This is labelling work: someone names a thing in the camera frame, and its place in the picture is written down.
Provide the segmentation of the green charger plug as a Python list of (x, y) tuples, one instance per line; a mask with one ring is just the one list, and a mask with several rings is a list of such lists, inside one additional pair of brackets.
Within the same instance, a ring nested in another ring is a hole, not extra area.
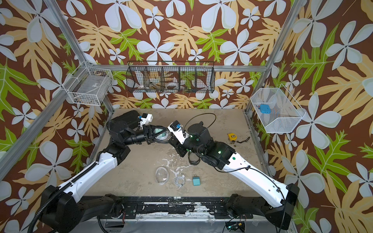
[(154, 130), (154, 133), (155, 134), (163, 134), (165, 132), (165, 130), (164, 129), (160, 129), (160, 128), (156, 128), (155, 130)]

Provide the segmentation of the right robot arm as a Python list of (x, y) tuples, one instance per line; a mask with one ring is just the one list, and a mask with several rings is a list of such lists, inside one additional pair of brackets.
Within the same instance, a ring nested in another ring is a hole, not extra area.
[(264, 216), (278, 229), (289, 228), (300, 192), (296, 184), (284, 184), (271, 178), (228, 144), (214, 141), (202, 122), (191, 125), (185, 131), (175, 121), (168, 126), (168, 130), (173, 135), (170, 144), (181, 157), (192, 152), (216, 171), (233, 175), (259, 194), (253, 198), (231, 195), (226, 204), (230, 216)]

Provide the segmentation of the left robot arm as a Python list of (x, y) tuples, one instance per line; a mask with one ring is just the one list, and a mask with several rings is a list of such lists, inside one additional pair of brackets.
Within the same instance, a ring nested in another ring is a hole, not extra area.
[(163, 127), (150, 125), (151, 119), (137, 116), (132, 120), (116, 117), (107, 123), (109, 145), (96, 160), (77, 175), (42, 193), (42, 202), (28, 232), (34, 232), (38, 222), (51, 227), (52, 232), (69, 233), (79, 223), (93, 217), (110, 214), (118, 216), (122, 210), (121, 198), (108, 194), (101, 198), (83, 201), (84, 194), (104, 175), (116, 168), (130, 153), (130, 145), (151, 144), (166, 131)]

